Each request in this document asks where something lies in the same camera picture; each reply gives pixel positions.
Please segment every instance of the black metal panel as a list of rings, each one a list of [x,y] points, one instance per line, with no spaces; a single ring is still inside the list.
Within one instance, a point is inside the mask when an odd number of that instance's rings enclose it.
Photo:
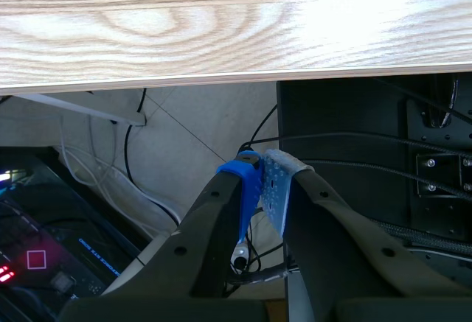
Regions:
[[[279,134],[282,136],[367,131],[405,136],[404,96],[371,79],[280,82]],[[281,141],[297,158],[364,161],[405,169],[406,147],[356,137]],[[372,169],[316,165],[315,170],[358,212],[408,225],[407,181]]]
[[[472,74],[459,75],[459,87],[454,110],[463,114],[472,113]],[[406,117],[409,139],[427,141],[432,144],[470,149],[472,147],[472,127],[467,123],[452,117],[447,127],[429,127],[427,107],[423,103],[409,99],[406,103]],[[409,149],[409,160],[418,155],[428,155],[428,150]],[[438,171],[449,172],[449,183],[455,187],[463,187],[471,179],[472,169],[464,167],[462,161],[456,158],[449,161],[449,166],[443,166]],[[435,178],[434,169],[422,168],[421,175],[431,175]],[[411,193],[412,217],[411,225],[433,234],[452,239],[471,239],[470,223],[471,205],[456,198],[435,198],[428,195],[419,197],[416,189]]]

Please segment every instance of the wooden desk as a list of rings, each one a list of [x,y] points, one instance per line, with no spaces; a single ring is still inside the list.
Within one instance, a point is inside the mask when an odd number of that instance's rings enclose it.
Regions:
[[[472,70],[472,0],[0,0],[0,94]]]

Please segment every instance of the hole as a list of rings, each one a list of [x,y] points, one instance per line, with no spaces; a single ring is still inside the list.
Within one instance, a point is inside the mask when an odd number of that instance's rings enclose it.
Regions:
[[[382,253],[387,257],[395,257],[395,251],[391,248],[382,248]]]
[[[179,246],[177,247],[175,250],[174,250],[174,253],[177,255],[177,256],[183,256],[184,254],[187,253],[187,249],[183,246]]]

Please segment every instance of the black cable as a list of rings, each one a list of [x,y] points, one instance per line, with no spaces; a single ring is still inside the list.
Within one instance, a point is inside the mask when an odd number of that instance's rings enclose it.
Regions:
[[[233,285],[247,285],[263,283],[264,281],[272,281],[286,277],[292,272],[299,271],[298,265],[287,265],[285,262],[268,267],[260,272],[245,272],[239,275],[230,273],[227,282]]]
[[[405,248],[410,252],[421,252],[427,254],[436,254],[438,256],[443,256],[447,258],[457,259],[458,261],[472,263],[472,257],[463,256],[461,254],[452,254],[448,251],[437,250],[435,248],[424,247],[424,246],[405,246]]]
[[[267,250],[266,252],[263,252],[259,255],[259,259],[263,258],[264,256],[267,256],[268,254],[271,254],[272,252],[277,251],[278,249],[283,247],[283,242],[278,244],[277,246],[271,248],[270,250]],[[256,259],[253,259],[249,262],[249,265],[252,265],[254,262],[256,262]]]
[[[254,252],[254,255],[255,255],[255,258],[254,260],[257,261],[257,269],[256,271],[260,271],[260,268],[262,267],[262,263],[260,261],[260,257],[259,257],[259,254],[257,253],[256,251],[256,248],[254,247],[254,245],[252,244],[252,241],[248,238],[247,234],[246,234],[246,239],[248,240],[248,249],[252,252]],[[251,267],[251,264],[247,264],[246,266],[246,271],[249,271],[249,268]]]
[[[297,140],[297,139],[314,139],[314,138],[324,138],[328,136],[358,136],[358,137],[365,137],[365,138],[374,138],[380,140],[387,140],[393,141],[395,143],[400,144],[407,144],[412,145],[415,147],[423,147],[425,149],[438,151],[441,153],[449,153],[459,156],[465,156],[468,158],[472,158],[472,153],[455,150],[448,147],[441,147],[439,145],[425,143],[423,141],[416,141],[411,139],[403,139],[397,136],[389,136],[386,134],[380,133],[370,133],[370,132],[350,132],[350,131],[339,131],[339,132],[329,132],[329,133],[317,133],[317,134],[305,134],[301,136],[274,136],[271,138],[259,139],[254,141],[247,141],[246,143],[242,144],[240,148],[250,147],[252,144],[260,144],[260,143],[267,143],[269,141],[278,141],[278,140]]]
[[[2,97],[1,97],[1,99],[0,99],[0,105],[1,105],[2,103],[4,103],[5,101],[7,101],[7,100],[11,99],[11,98],[12,98],[12,96],[11,96],[11,95],[8,95],[8,96],[2,96]]]
[[[139,101],[139,106],[138,106],[138,109],[136,110],[137,113],[141,112],[142,106],[145,103],[146,91],[147,91],[146,88],[142,89],[141,101]],[[132,128],[133,128],[133,125],[129,125],[128,130],[126,130],[126,135],[125,135],[125,167],[126,167],[126,173],[128,175],[128,178],[130,179],[131,182],[133,182],[134,185],[136,185],[134,183],[133,176],[131,175],[130,166],[128,163],[128,139],[130,137],[130,132]]]
[[[456,239],[446,239],[445,237],[430,234],[429,232],[425,231],[416,230],[414,228],[407,228],[404,226],[385,223],[383,221],[374,219],[370,220],[373,223],[376,223],[388,235],[392,237],[411,241],[427,248],[437,248],[439,250],[458,254],[465,254],[467,256],[472,257],[472,244],[470,244],[469,242],[463,242]]]
[[[390,172],[390,173],[393,173],[395,175],[400,175],[400,176],[409,178],[411,180],[423,182],[423,183],[426,183],[426,184],[431,184],[433,186],[436,186],[439,189],[442,189],[443,191],[446,191],[448,193],[456,195],[458,198],[461,198],[463,200],[472,202],[472,195],[470,195],[470,194],[468,194],[464,191],[460,191],[460,190],[455,189],[451,186],[448,186],[447,184],[444,184],[444,183],[427,180],[423,177],[413,175],[412,173],[407,173],[407,172],[404,172],[404,171],[400,171],[399,169],[392,169],[390,167],[385,167],[385,166],[376,165],[376,164],[367,164],[365,162],[324,160],[322,158],[304,158],[304,159],[301,158],[300,161],[303,161],[305,163],[312,163],[312,164],[328,164],[328,165],[364,167],[364,168],[367,168],[367,169],[378,169],[380,171]]]
[[[263,125],[267,122],[268,118],[272,115],[273,112],[275,112],[276,109],[277,109],[277,104],[271,109],[271,111],[267,114],[267,116],[265,116],[263,121],[260,123],[259,127],[257,127],[256,131],[254,132],[254,134],[251,137],[251,141],[254,140],[256,135],[259,133],[260,128],[263,127]]]
[[[138,106],[138,109],[136,110],[136,112],[141,112],[141,109],[142,109],[142,105],[144,104],[145,102],[145,97],[146,97],[146,88],[143,88],[142,89],[142,97],[141,97],[141,101],[139,102],[139,106]],[[133,179],[133,176],[131,175],[131,171],[130,171],[130,164],[129,164],[129,161],[128,161],[128,139],[130,137],[130,133],[131,133],[131,129],[133,128],[133,125],[130,125],[128,127],[128,130],[126,130],[126,135],[125,135],[125,149],[123,150],[124,152],[124,157],[125,157],[125,167],[126,167],[126,174],[128,175],[128,178],[129,180],[134,184],[134,186],[136,186],[137,189],[140,189],[139,186],[134,182],[134,179]],[[156,203],[154,201],[151,200],[151,203],[154,203],[156,204],[160,209],[162,209],[162,211],[167,214],[170,219],[172,219],[172,221],[176,224],[176,226],[178,226],[178,220],[177,218],[170,212],[168,211],[165,207],[163,207],[162,205],[160,205],[159,203]]]
[[[423,95],[420,95],[420,94],[418,94],[414,91],[411,91],[407,88],[404,88],[403,86],[399,86],[397,84],[389,83],[388,81],[382,80],[378,77],[373,77],[372,79],[375,80],[375,81],[378,81],[379,83],[387,85],[391,88],[395,88],[395,89],[399,90],[401,93],[403,93],[405,95],[408,95],[413,99],[416,99],[418,101],[427,103],[428,105],[431,105],[431,106],[433,106],[433,107],[435,107],[435,108],[437,108],[437,109],[439,109],[443,112],[450,113],[453,116],[455,116],[456,118],[460,119],[461,121],[466,122],[469,125],[472,125],[472,119],[470,119],[469,117],[467,117],[466,115],[464,115],[460,112],[457,112],[457,111],[453,110],[452,108],[449,108],[448,106],[444,106],[439,102],[436,102],[432,99],[429,99],[428,97],[424,97]]]

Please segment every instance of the red led light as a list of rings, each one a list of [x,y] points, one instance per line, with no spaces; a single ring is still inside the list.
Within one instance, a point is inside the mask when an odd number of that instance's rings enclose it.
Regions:
[[[8,273],[8,274],[5,274],[4,276],[0,276],[0,281],[3,283],[4,281],[7,281],[8,279],[10,279],[12,276],[14,276],[14,274],[12,273]]]

